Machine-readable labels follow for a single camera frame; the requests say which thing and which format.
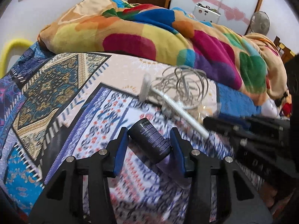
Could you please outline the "yellow foam tube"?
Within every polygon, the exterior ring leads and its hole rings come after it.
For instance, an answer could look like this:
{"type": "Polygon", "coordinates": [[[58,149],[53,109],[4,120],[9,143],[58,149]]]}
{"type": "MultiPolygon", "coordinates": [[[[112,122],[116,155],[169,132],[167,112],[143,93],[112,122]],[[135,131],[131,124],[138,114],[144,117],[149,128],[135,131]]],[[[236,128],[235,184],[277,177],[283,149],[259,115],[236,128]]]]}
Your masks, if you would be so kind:
{"type": "Polygon", "coordinates": [[[15,49],[27,50],[33,44],[32,41],[23,38],[16,38],[6,43],[1,51],[1,78],[5,76],[9,63],[9,56],[15,49]]]}

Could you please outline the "white box on bed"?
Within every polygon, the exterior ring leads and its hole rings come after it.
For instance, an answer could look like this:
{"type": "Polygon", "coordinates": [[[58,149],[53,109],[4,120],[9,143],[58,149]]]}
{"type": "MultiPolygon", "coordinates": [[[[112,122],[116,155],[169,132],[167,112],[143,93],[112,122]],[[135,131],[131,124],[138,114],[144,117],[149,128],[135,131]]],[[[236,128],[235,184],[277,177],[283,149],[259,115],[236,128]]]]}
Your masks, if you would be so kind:
{"type": "Polygon", "coordinates": [[[210,8],[210,6],[203,6],[201,3],[197,3],[197,5],[195,5],[193,15],[199,21],[215,24],[219,22],[221,16],[218,10],[210,8]]]}

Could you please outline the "wooden chair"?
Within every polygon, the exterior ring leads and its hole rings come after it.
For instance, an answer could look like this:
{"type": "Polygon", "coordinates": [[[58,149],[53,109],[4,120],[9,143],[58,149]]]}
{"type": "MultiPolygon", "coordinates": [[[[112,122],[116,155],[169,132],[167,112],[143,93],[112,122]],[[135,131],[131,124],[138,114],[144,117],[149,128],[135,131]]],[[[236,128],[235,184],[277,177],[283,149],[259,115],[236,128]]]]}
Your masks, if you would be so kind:
{"type": "Polygon", "coordinates": [[[283,64],[286,64],[288,61],[295,57],[295,52],[289,49],[286,45],[284,45],[279,37],[275,37],[274,44],[279,51],[279,55],[283,61],[283,64]]]}

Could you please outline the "blue patchwork bed sheet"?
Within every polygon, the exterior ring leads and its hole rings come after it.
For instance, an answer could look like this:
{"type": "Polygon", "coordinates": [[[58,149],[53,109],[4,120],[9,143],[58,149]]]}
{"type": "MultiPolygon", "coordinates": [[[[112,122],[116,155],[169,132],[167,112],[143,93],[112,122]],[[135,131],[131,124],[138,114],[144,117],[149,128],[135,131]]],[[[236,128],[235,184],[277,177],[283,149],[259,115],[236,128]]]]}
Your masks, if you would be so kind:
{"type": "MultiPolygon", "coordinates": [[[[209,86],[203,71],[152,67],[162,74],[151,79],[155,89],[188,113],[201,104],[209,86]]],[[[1,223],[272,222],[215,131],[203,139],[154,93],[138,100],[145,73],[132,56],[25,52],[1,79],[1,223]],[[105,175],[108,143],[143,118],[164,138],[176,127],[191,143],[190,188],[151,163],[129,135],[121,172],[105,175]]]]}

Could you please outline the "white flexible stick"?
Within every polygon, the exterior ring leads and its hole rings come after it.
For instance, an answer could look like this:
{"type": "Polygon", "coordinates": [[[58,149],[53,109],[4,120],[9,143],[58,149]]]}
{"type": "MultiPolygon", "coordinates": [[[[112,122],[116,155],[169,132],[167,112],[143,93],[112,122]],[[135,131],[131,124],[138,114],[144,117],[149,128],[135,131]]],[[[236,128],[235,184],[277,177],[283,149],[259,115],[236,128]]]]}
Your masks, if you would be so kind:
{"type": "Polygon", "coordinates": [[[188,112],[186,112],[178,103],[176,103],[172,98],[170,98],[166,93],[155,89],[152,86],[151,75],[145,73],[143,76],[140,93],[138,100],[144,102],[150,93],[154,93],[155,96],[159,96],[162,99],[163,105],[168,107],[173,114],[183,118],[184,121],[197,133],[201,135],[203,139],[209,138],[209,131],[202,126],[196,119],[194,119],[188,112]]]}

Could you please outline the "colourful fleece blanket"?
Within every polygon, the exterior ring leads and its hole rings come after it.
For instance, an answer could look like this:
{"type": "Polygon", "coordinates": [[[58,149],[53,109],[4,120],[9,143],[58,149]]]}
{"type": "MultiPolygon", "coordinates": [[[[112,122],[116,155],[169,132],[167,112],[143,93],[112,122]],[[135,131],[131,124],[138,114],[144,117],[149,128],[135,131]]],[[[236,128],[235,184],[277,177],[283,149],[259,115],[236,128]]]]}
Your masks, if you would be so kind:
{"type": "Polygon", "coordinates": [[[180,9],[83,0],[42,29],[38,42],[55,54],[111,52],[200,69],[258,106],[287,90],[284,64],[266,36],[240,35],[180,9]]]}

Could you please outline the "white standing fan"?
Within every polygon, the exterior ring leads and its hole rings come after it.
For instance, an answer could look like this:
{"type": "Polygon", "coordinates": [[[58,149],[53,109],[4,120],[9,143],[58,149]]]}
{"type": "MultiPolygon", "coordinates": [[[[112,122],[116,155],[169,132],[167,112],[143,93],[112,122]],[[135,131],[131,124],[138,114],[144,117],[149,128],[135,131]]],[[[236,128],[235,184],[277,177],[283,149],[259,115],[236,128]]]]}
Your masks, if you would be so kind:
{"type": "Polygon", "coordinates": [[[267,35],[270,30],[270,19],[263,11],[253,14],[250,20],[249,29],[251,33],[260,33],[267,35]]]}

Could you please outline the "red flower decoration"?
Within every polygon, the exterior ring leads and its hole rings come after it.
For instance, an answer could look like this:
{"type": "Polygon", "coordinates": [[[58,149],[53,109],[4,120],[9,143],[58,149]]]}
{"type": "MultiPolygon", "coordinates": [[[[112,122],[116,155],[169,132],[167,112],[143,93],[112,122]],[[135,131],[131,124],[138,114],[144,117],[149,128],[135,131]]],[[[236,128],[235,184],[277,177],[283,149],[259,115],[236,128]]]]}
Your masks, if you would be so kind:
{"type": "Polygon", "coordinates": [[[290,118],[291,114],[292,114],[292,104],[291,103],[283,103],[280,108],[279,115],[281,117],[290,118]]]}

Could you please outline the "black purple cosmetic tube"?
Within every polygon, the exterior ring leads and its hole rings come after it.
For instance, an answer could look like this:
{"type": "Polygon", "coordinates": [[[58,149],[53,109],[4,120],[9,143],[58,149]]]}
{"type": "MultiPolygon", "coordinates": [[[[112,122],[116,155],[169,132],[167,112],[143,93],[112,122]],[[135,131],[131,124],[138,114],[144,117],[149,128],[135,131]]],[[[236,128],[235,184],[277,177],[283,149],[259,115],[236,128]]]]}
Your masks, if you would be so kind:
{"type": "Polygon", "coordinates": [[[147,119],[140,119],[128,130],[128,135],[151,163],[171,178],[182,189],[191,186],[191,180],[184,178],[175,162],[169,138],[164,138],[147,119]]]}

